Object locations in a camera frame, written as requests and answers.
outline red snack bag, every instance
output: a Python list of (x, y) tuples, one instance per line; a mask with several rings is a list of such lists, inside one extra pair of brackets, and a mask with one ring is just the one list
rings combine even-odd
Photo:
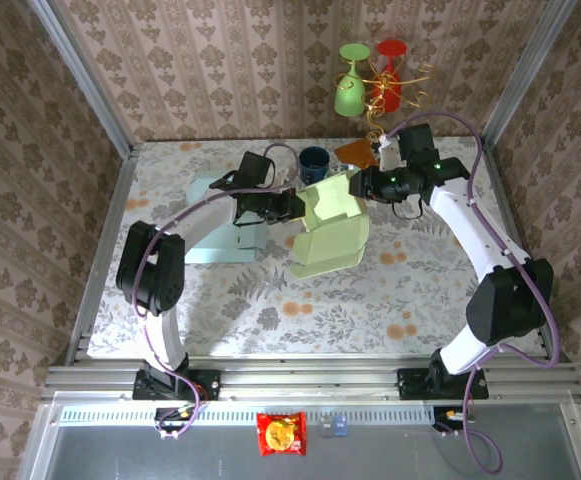
[(269, 415), (257, 413), (259, 453), (306, 454), (306, 414)]

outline gray floor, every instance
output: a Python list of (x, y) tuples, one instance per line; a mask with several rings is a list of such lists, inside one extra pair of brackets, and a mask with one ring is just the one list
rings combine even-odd
[[(504, 456), (500, 479), (581, 478), (556, 407), (484, 407), (478, 428)], [(57, 480), (247, 480), (492, 478), (480, 473), (462, 438), (429, 427), (351, 426), (347, 437), (321, 438), (308, 429), (308, 454), (259, 456), (253, 427), (199, 426), (179, 440), (160, 440), (147, 427), (65, 427), (49, 470)], [(488, 459), (475, 441), (480, 458)], [(494, 458), (488, 465), (493, 466)]]

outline patterned wallpaper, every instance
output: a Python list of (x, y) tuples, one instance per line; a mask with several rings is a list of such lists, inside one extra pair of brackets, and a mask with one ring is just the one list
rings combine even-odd
[(581, 377), (581, 1), (498, 145), (517, 224), (552, 262), (552, 302)]
[[(56, 0), (128, 136), (359, 136), (334, 112), (338, 55), (397, 37), (431, 108), (483, 127), (545, 5), (535, 0)], [(384, 117), (394, 125), (412, 108)], [(462, 130), (439, 121), (437, 134)]]
[(67, 346), (119, 165), (26, 1), (0, 0), (0, 479)]

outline patterned tablecloth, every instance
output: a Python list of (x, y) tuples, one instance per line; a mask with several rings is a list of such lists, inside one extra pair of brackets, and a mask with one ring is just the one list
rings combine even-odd
[[(288, 140), (300, 150), (310, 145), (334, 149), (346, 139)], [(268, 140), (160, 142), (143, 146), (127, 200), (88, 354), (98, 358), (139, 356), (138, 323), (114, 285), (130, 225), (162, 224), (186, 205), (195, 172), (237, 167), (246, 150), (262, 153)], [(456, 156), (471, 168), (474, 140), (436, 139), (441, 157)], [(280, 174), (292, 156), (274, 149)], [(500, 219), (485, 165), (476, 192)], [(255, 263), (186, 266), (179, 301), (182, 340), (193, 354), (393, 353), (430, 354), (459, 332), (476, 276), (463, 249), (443, 220), (430, 209), (414, 221), (399, 220), (390, 207), (368, 204), (370, 239), (354, 268), (299, 280), (288, 266), (301, 222), (268, 228), (267, 248)], [(404, 215), (415, 212), (401, 206)], [(516, 344), (540, 352), (529, 334)]]

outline table surface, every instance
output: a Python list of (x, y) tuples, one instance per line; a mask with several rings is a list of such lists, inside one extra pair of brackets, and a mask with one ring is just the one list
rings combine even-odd
[[(353, 139), (287, 140), (297, 150), (319, 145), (336, 163), (335, 148)], [(143, 145), (128, 196), (106, 285), (88, 347), (95, 358), (140, 358), (138, 322), (115, 275), (131, 224), (163, 224), (186, 206), (197, 172), (236, 168), (246, 150), (262, 153), (272, 141), (158, 142)], [(470, 169), (473, 139), (435, 139), (441, 158), (456, 156)], [(273, 149), (278, 177), (293, 158)], [(501, 215), (485, 165), (475, 190), (495, 219)], [(411, 204), (397, 206), (412, 216)], [(368, 203), (370, 238), (361, 263), (300, 280), (289, 270), (301, 222), (268, 228), (267, 248), (248, 264), (187, 265), (178, 304), (182, 341), (191, 354), (364, 353), (429, 355), (465, 325), (477, 283), (472, 265), (443, 220), (429, 208), (418, 220), (396, 218), (390, 207)], [(537, 333), (515, 340), (540, 353)]]

